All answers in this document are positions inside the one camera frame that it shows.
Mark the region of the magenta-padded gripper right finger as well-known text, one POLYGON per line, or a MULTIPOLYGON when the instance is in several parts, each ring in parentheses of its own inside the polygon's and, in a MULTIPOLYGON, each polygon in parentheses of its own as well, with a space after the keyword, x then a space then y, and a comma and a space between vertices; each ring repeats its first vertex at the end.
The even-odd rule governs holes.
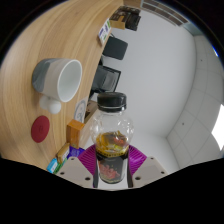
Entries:
POLYGON ((129 146, 127 165, 127 185, 129 188, 146 186, 167 175, 167 171, 155 157, 147 157, 134 146, 129 146))

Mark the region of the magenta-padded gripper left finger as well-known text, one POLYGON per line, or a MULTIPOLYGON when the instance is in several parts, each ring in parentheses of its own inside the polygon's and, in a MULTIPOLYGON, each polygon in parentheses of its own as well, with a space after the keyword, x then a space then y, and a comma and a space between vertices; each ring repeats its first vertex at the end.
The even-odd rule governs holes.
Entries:
POLYGON ((57 176, 84 188, 97 188, 99 176, 95 146, 90 146, 78 157, 69 157, 57 176))

